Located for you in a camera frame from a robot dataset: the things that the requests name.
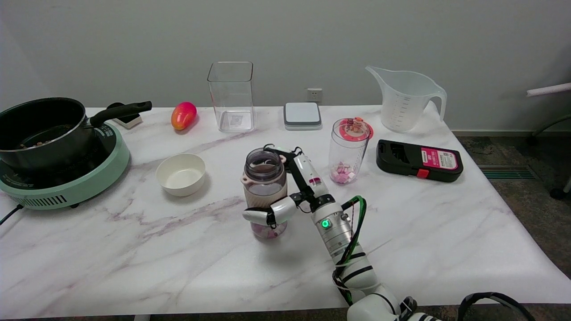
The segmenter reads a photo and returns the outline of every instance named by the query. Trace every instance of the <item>gray wall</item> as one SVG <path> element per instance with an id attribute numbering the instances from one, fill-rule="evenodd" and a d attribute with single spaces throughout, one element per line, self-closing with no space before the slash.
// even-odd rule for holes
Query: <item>gray wall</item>
<path id="1" fill-rule="evenodd" d="M 2 0 L 1 108 L 45 95 L 86 106 L 210 105 L 213 61 L 252 61 L 258 106 L 377 104 L 367 64 L 448 92 L 456 130 L 531 130 L 571 111 L 568 0 Z M 571 129 L 571 124 L 560 129 Z"/>

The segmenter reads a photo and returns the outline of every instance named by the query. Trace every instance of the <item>red button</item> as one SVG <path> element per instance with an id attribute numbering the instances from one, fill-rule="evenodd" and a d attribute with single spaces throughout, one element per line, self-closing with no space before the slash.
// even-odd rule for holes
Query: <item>red button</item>
<path id="1" fill-rule="evenodd" d="M 421 169 L 419 169 L 419 171 L 416 173 L 416 177 L 427 178 L 427 177 L 428 177 L 428 173 L 430 173 L 428 170 L 425 170 L 424 168 L 421 168 Z"/>

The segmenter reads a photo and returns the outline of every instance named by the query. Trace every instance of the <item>wall socket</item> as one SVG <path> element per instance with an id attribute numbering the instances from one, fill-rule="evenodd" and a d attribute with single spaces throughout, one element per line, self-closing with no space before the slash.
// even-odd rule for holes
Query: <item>wall socket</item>
<path id="1" fill-rule="evenodd" d="M 321 88 L 308 88 L 307 101 L 320 103 L 323 100 L 323 89 Z"/>

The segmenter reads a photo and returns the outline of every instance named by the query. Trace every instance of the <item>mint green induction cooker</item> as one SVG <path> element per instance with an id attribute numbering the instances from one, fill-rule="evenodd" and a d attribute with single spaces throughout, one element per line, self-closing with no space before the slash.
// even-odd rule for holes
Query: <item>mint green induction cooker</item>
<path id="1" fill-rule="evenodd" d="M 82 159 L 49 174 L 22 175 L 0 161 L 0 190 L 25 208 L 76 207 L 111 186 L 127 168 L 129 149 L 114 126 L 95 129 L 97 140 Z"/>

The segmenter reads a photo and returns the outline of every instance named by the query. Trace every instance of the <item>black cooking pot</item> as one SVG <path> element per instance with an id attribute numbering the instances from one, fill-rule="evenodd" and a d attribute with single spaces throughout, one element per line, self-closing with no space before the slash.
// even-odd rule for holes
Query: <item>black cooking pot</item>
<path id="1" fill-rule="evenodd" d="M 70 98 L 43 98 L 0 113 L 0 159 L 20 172 L 51 171 L 87 154 L 95 129 L 109 119 L 151 110 L 151 102 L 107 109 L 88 118 Z"/>

